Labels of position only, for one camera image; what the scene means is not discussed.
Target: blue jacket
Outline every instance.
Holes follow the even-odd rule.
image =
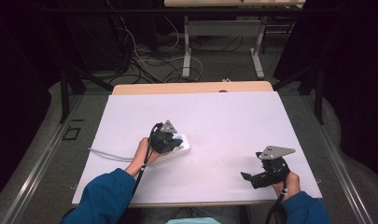
[[[78,207],[61,223],[117,223],[133,196],[135,180],[121,169],[94,178],[84,188]],[[330,223],[324,204],[304,191],[283,203],[287,224]]]

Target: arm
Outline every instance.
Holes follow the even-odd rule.
[[[276,195],[280,195],[283,183],[273,185]],[[300,178],[290,172],[287,176],[287,195],[282,200],[287,212],[287,223],[331,223],[325,205],[301,191]]]
[[[147,152],[147,138],[142,139],[131,164],[110,174],[95,177],[84,188],[78,207],[61,223],[117,223],[133,196],[134,177],[139,173]],[[160,154],[151,153],[150,165]]]

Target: white tabletop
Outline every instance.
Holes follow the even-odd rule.
[[[165,0],[167,7],[251,7],[303,5],[305,0]]]
[[[92,148],[132,157],[158,122],[170,120],[191,143],[190,152],[146,168],[132,206],[254,203],[275,200],[272,187],[253,189],[240,172],[264,172],[255,153],[290,147],[284,157],[301,188],[321,198],[280,97],[273,91],[111,95]],[[96,176],[128,163],[90,153],[72,203]]]

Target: hand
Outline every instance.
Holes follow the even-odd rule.
[[[147,140],[147,138],[143,138],[139,142],[138,149],[136,150],[135,155],[133,156],[133,161],[125,169],[125,172],[127,172],[131,176],[136,176],[139,173],[140,168],[142,167],[142,164],[145,161],[145,156],[146,156],[146,152],[147,152],[147,146],[148,146],[148,140]],[[157,153],[157,152],[153,151],[152,148],[150,148],[150,151],[149,151],[148,155],[151,155],[151,156],[150,156],[150,158],[147,161],[147,165],[150,165],[156,159],[158,159],[159,156],[161,156],[160,153]]]
[[[282,192],[282,188],[284,187],[284,183],[280,182],[277,184],[273,184],[273,189],[275,190],[276,196],[279,196]],[[293,197],[294,195],[301,192],[300,189],[300,177],[293,172],[290,172],[287,175],[287,194],[282,199],[283,203],[287,199]]]

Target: white table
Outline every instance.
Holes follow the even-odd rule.
[[[275,7],[303,5],[305,0],[165,0],[167,7]],[[259,60],[259,50],[267,18],[260,21],[190,21],[185,17],[185,58],[183,78],[189,78],[191,48],[189,37],[194,35],[241,35],[255,36],[254,48],[250,49],[256,76],[264,79]]]
[[[268,82],[145,84],[119,89],[124,87],[125,95],[109,96],[92,148],[132,157],[153,125],[168,119],[191,142],[189,153],[146,168],[131,206],[275,200],[272,187],[253,189],[240,174],[264,172],[255,153],[266,146],[295,148],[295,153],[285,156],[287,164],[301,177],[303,190],[322,197],[280,97],[269,91]],[[142,94],[134,94],[135,89]],[[91,152],[72,203],[79,203],[82,190],[96,176],[127,165]]]

